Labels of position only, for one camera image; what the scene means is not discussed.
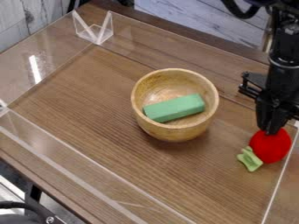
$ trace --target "black cable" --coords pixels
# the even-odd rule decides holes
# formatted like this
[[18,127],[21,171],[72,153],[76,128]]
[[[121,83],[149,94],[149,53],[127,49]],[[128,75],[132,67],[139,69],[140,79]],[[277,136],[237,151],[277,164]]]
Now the black cable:
[[0,201],[0,209],[12,209],[12,208],[22,208],[34,212],[41,219],[41,223],[44,223],[48,218],[48,216],[42,213],[42,210],[38,209],[36,206],[30,206],[21,202]]
[[235,0],[220,0],[223,2],[223,4],[225,5],[225,7],[228,8],[228,11],[237,17],[241,19],[248,19],[252,18],[259,11],[259,7],[256,7],[255,5],[251,5],[249,8],[247,9],[245,12],[241,11],[241,9],[239,8]]

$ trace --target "wooden tabletop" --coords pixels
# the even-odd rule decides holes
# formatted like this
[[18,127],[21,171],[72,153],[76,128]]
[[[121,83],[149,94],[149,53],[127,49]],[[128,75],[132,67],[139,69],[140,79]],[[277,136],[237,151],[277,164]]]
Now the wooden tabletop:
[[[107,11],[87,4],[79,13],[97,23]],[[83,51],[9,105],[28,122],[14,113],[0,119],[22,139],[0,135],[1,158],[89,223],[259,223],[284,161],[248,173],[236,160],[257,130],[237,85],[243,71],[265,73],[267,65],[117,14],[115,36],[85,47],[61,40],[69,23],[33,37],[54,30],[60,50]],[[187,143],[155,140],[133,118],[133,85],[164,67],[203,74],[221,96],[208,131]],[[288,208],[276,220],[295,217]]]

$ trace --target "clear plastic bracket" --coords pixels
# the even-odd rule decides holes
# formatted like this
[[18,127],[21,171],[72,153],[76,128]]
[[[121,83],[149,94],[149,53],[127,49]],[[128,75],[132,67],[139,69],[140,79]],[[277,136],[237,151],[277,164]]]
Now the clear plastic bracket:
[[101,26],[96,24],[88,26],[76,11],[72,12],[72,18],[79,37],[95,45],[100,46],[113,36],[112,14],[109,11]]

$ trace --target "wooden bowl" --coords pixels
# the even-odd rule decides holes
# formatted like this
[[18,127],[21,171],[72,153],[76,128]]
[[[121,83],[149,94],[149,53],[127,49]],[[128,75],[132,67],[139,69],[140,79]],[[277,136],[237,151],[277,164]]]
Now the wooden bowl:
[[[195,93],[200,94],[205,103],[201,113],[167,123],[155,122],[144,115],[145,105]],[[145,133],[168,142],[183,142],[197,137],[208,128],[219,106],[219,93],[200,74],[179,68],[167,68],[151,72],[137,81],[131,102],[137,124]]]

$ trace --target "red fruit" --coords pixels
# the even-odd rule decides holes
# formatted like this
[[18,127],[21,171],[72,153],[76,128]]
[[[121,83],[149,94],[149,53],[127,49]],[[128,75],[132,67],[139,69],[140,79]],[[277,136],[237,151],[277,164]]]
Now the red fruit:
[[271,164],[281,160],[289,151],[292,144],[291,137],[284,129],[280,129],[273,136],[268,136],[263,130],[260,130],[249,140],[249,147],[252,148],[259,159]]

